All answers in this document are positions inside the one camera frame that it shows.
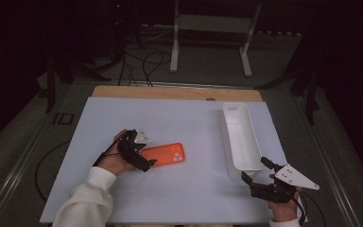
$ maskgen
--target table leg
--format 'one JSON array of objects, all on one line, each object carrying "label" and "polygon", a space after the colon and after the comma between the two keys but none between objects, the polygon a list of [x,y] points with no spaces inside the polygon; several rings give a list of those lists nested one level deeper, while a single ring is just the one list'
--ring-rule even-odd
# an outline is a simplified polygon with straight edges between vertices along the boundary
[{"label": "table leg", "polygon": [[250,24],[249,32],[247,33],[247,40],[243,46],[240,46],[240,57],[241,63],[243,64],[244,76],[247,78],[252,77],[249,57],[247,56],[247,51],[249,50],[252,35],[255,30],[256,22],[258,19],[259,12],[261,11],[261,5],[258,5],[255,9],[254,16],[252,17],[252,22]]},{"label": "table leg", "polygon": [[175,0],[175,22],[173,25],[173,49],[170,60],[170,72],[178,71],[179,61],[179,0]]}]

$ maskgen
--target metal stand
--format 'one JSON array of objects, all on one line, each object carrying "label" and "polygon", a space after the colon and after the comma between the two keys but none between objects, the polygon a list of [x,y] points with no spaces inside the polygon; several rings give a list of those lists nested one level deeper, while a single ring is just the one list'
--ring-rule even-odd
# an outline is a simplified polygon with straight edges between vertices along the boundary
[{"label": "metal stand", "polygon": [[175,20],[173,26],[173,49],[170,61],[170,72],[178,71],[179,62],[179,29],[191,29],[201,31],[220,31],[233,33],[247,33],[247,40],[239,48],[244,76],[252,76],[247,51],[250,46],[256,22],[261,11],[261,5],[257,5],[252,18],[216,17],[203,15],[179,14],[179,0],[175,0]]}]

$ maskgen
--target hand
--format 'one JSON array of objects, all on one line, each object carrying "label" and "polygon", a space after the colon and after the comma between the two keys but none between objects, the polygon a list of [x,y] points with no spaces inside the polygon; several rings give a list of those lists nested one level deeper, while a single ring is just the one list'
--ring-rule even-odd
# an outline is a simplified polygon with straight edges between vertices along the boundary
[{"label": "hand", "polygon": [[[300,187],[296,187],[296,189],[300,192],[302,189]],[[294,194],[294,198],[297,200],[300,196],[299,192]],[[276,203],[273,201],[268,201],[268,207],[272,210],[273,221],[275,222],[284,222],[297,218],[297,204],[290,200],[287,203]]]},{"label": "hand", "polygon": [[[113,139],[116,140],[119,136],[121,136],[123,133],[125,133],[126,130],[120,131]],[[115,176],[119,176],[122,172],[132,169],[133,166],[122,159],[120,156],[119,151],[117,150],[117,144],[116,143],[106,154],[101,162],[98,164],[98,167],[104,168],[108,171],[110,171]]]}]

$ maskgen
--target white plastic container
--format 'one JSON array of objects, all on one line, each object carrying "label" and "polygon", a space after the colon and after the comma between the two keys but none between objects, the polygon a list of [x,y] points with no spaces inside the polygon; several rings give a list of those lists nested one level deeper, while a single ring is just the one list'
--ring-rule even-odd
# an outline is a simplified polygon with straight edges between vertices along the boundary
[{"label": "white plastic container", "polygon": [[252,178],[264,168],[261,150],[252,127],[249,107],[244,103],[223,104],[220,117],[229,176],[239,179],[241,171]]}]

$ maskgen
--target phone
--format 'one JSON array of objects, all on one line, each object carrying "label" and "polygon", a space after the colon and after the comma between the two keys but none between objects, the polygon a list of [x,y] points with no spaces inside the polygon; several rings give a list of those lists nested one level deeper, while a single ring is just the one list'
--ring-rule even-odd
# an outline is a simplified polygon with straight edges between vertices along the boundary
[{"label": "phone", "polygon": [[156,159],[155,166],[164,166],[182,163],[185,160],[184,149],[181,143],[162,145],[152,148],[144,148],[141,155],[147,160]]}]

